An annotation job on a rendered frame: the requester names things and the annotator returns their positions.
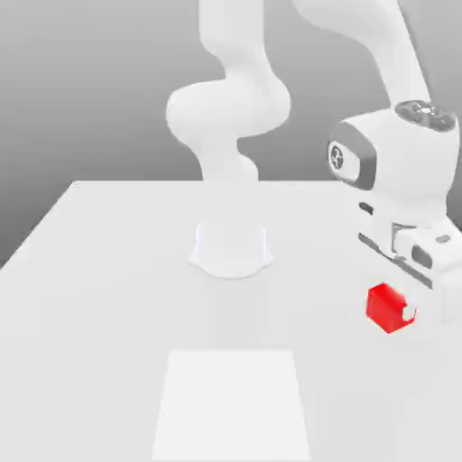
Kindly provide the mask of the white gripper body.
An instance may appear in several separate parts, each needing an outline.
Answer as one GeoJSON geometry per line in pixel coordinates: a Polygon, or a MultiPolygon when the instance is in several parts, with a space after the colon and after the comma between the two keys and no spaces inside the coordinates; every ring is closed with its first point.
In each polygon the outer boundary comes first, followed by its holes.
{"type": "Polygon", "coordinates": [[[399,231],[394,255],[369,236],[357,238],[386,262],[380,271],[395,290],[444,322],[462,319],[462,234],[458,231],[399,231]]]}

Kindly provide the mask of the small red cube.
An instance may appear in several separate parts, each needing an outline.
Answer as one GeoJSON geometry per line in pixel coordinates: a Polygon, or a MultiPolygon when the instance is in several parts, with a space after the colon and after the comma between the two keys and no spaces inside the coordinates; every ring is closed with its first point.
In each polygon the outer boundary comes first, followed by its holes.
{"type": "Polygon", "coordinates": [[[382,282],[368,290],[366,316],[387,334],[407,327],[413,322],[402,321],[405,297],[388,283],[382,282]]]}

